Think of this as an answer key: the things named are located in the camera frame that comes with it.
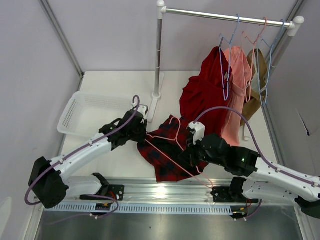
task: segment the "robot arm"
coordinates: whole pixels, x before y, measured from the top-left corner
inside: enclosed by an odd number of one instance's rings
[[[245,203],[247,199],[265,199],[300,206],[302,212],[320,218],[320,178],[306,175],[270,162],[258,152],[230,146],[217,134],[204,136],[205,126],[191,122],[192,139],[181,160],[194,166],[199,161],[224,167],[234,177],[230,187],[214,187],[218,202]]]
[[[45,208],[53,208],[64,198],[87,194],[106,195],[109,184],[99,173],[94,173],[88,177],[70,177],[92,160],[125,145],[127,141],[140,142],[145,140],[148,107],[140,105],[136,115],[125,125],[134,112],[135,110],[132,109],[123,118],[118,118],[103,126],[90,140],[70,152],[51,160],[41,157],[35,161],[28,183],[29,186],[44,171],[52,168],[38,180],[32,189]]]

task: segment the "red and black plaid shirt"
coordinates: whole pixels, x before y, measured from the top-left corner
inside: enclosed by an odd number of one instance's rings
[[[149,133],[152,136],[159,136],[168,139],[174,139],[176,137],[179,122],[176,119],[173,119],[171,124],[170,120],[173,116],[171,115],[160,127],[158,130]],[[180,118],[181,128],[178,135],[179,144],[186,149],[187,147],[187,139],[190,137],[190,132],[187,130],[188,124],[190,121]],[[168,157],[190,172],[192,175],[199,175],[195,166],[190,166],[188,163],[183,162],[178,159],[179,153],[182,150],[179,148],[175,141],[167,141],[159,138],[151,138],[149,136],[146,139],[163,151]],[[170,181],[177,182],[183,179],[188,179],[191,176],[175,165],[172,161],[170,161],[167,157],[165,157],[162,153],[156,150],[149,143],[139,143],[137,148],[141,155],[148,161],[155,169],[155,176],[157,182]],[[201,162],[198,165],[198,168],[201,172],[203,172],[204,168],[208,165],[206,162]]]

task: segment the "white table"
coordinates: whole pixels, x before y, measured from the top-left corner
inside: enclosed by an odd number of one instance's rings
[[[187,85],[189,78],[197,76],[197,71],[165,71],[162,85],[162,98],[158,102],[154,119],[148,123],[147,130],[155,131],[169,117],[174,115],[180,117],[179,99],[183,88]],[[84,75],[80,91],[87,93],[99,93],[130,97],[139,95],[141,104],[150,106],[151,93],[154,89],[154,71],[88,71]],[[263,154],[272,161],[276,161],[266,122],[260,109],[250,120],[250,125]],[[252,141],[242,140],[242,128],[239,131],[240,146],[252,150],[256,147]],[[62,153],[70,151],[84,141],[86,138],[67,135]],[[84,166],[75,176],[88,176],[92,173],[101,173],[105,177],[119,179],[156,179],[155,169],[138,152],[137,144],[128,142],[109,154],[103,155]],[[232,179],[232,175],[225,172],[222,167],[210,164],[204,173],[213,180]]]

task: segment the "red garment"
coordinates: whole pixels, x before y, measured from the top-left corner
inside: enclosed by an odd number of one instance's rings
[[[228,72],[229,63],[221,51],[223,76]],[[224,79],[224,86],[227,87],[227,79]],[[180,98],[180,113],[182,117],[194,121],[203,111],[218,106],[227,107],[232,94],[231,82],[229,84],[229,96],[224,101],[224,92],[221,76],[221,64],[219,47],[215,47],[209,56],[203,61],[199,76],[193,76],[183,89]],[[205,125],[205,134],[216,133],[221,136],[228,110],[218,109],[206,113],[199,122]]]
[[[173,116],[171,115],[163,124],[160,125],[159,129],[149,134],[152,136],[159,136],[168,139],[174,139],[176,137],[179,122],[175,119],[170,120]],[[187,147],[187,139],[190,137],[190,131],[187,130],[189,121],[180,118],[181,127],[178,134],[178,142],[182,148],[186,149]],[[186,169],[189,173],[194,176],[199,175],[195,166],[191,166],[186,162],[179,160],[179,154],[182,153],[182,150],[178,147],[175,141],[166,141],[166,146],[164,146],[163,142],[159,143],[158,138],[151,138],[149,136],[146,137],[148,141],[150,141],[157,148],[163,148],[163,152],[167,154],[167,156],[171,156],[171,159],[178,163],[181,167]],[[191,178],[188,173],[183,171],[177,165],[175,165],[172,161],[170,161],[167,157],[157,151],[153,146],[148,144],[147,142],[138,143],[137,148],[140,154],[147,160],[155,169],[155,176],[157,182],[162,181],[170,181],[177,182],[183,179]],[[203,172],[204,168],[208,165],[208,163],[202,161],[197,166],[201,172]]]

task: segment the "blue hanger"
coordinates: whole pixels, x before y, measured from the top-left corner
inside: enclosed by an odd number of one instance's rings
[[[221,67],[221,78],[222,78],[222,87],[223,87],[223,99],[226,101],[229,97],[229,78],[230,78],[230,60],[231,60],[231,44],[232,44],[232,41],[234,39],[234,36],[236,34],[236,31],[237,31],[237,28],[238,28],[238,25],[239,25],[239,22],[240,22],[240,16],[239,14],[237,14],[238,16],[238,22],[236,24],[236,27],[235,27],[235,30],[231,36],[231,39],[230,41],[228,41],[221,33],[219,35],[219,38],[221,37],[221,42],[220,42],[220,45],[219,45],[219,53],[220,53],[220,67]],[[229,65],[228,65],[228,76],[227,76],[227,80],[226,80],[226,92],[225,92],[225,76],[224,76],[224,73],[223,73],[223,69],[222,69],[222,57],[221,57],[221,44],[223,42],[223,40],[225,40],[228,44],[229,44]]]
[[[269,61],[269,68],[268,68],[268,77],[266,79],[266,83],[265,83],[265,89],[261,91],[260,89],[260,65],[259,65],[259,54],[257,55],[257,70],[258,70],[258,85],[259,85],[259,95],[260,95],[260,102],[261,102],[261,106],[265,106],[267,104],[267,97],[268,97],[268,88],[267,88],[267,85],[268,85],[268,82],[269,82],[269,78],[270,78],[270,68],[271,68],[271,63],[272,63],[272,50],[278,40],[278,38],[280,37],[280,35],[282,34],[284,28],[285,28],[285,20],[282,19],[283,21],[283,24],[282,24],[282,27],[281,27],[281,30],[279,31],[279,33],[276,35],[275,39],[273,40],[273,43],[271,45],[269,45],[266,40],[264,40],[264,38],[261,36],[261,42],[263,41],[269,48],[270,48],[270,61]],[[259,51],[259,43],[257,42],[256,43],[256,49],[257,51]],[[264,102],[262,101],[262,96],[261,96],[261,92],[265,91],[265,100]]]

